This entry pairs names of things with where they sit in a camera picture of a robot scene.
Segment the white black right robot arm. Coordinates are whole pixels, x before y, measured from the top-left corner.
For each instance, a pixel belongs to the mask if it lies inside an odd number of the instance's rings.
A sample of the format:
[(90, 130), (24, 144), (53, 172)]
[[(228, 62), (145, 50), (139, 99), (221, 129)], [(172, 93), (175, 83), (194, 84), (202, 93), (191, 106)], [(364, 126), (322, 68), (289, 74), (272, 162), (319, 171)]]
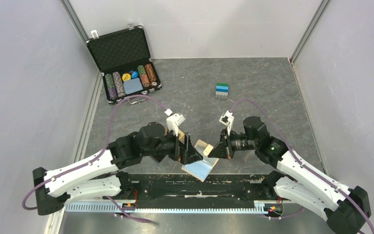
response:
[(220, 117), (225, 128), (209, 157), (232, 159), (236, 151), (253, 150), (260, 161), (274, 168), (262, 181), (266, 198), (299, 204), (320, 216), (336, 234), (361, 232), (371, 216), (363, 188), (351, 188), (312, 166), (283, 140), (271, 136), (260, 117), (247, 117), (239, 134), (232, 130), (233, 120), (231, 112)]

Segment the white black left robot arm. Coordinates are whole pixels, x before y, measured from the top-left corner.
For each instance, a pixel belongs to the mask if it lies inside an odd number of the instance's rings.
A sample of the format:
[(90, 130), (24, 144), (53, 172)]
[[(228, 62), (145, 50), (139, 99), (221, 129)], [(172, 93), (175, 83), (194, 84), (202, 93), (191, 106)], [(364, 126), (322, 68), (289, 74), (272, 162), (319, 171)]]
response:
[(92, 196), (129, 198), (133, 185), (120, 170), (139, 164), (145, 156), (156, 162), (168, 156), (183, 165), (203, 160), (188, 134), (180, 140), (178, 131), (166, 131), (160, 123), (151, 122), (137, 132), (119, 137), (91, 157), (59, 169), (34, 169), (38, 215), (53, 214), (68, 203)]

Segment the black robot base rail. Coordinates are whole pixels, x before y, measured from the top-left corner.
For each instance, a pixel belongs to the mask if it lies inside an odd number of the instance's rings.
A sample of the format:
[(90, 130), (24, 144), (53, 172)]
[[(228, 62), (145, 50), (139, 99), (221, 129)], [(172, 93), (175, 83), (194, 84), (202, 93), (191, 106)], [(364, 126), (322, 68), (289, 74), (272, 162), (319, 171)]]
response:
[(278, 203), (266, 175), (209, 175), (204, 182), (187, 174), (130, 174), (113, 199), (137, 208), (252, 208), (254, 201)]

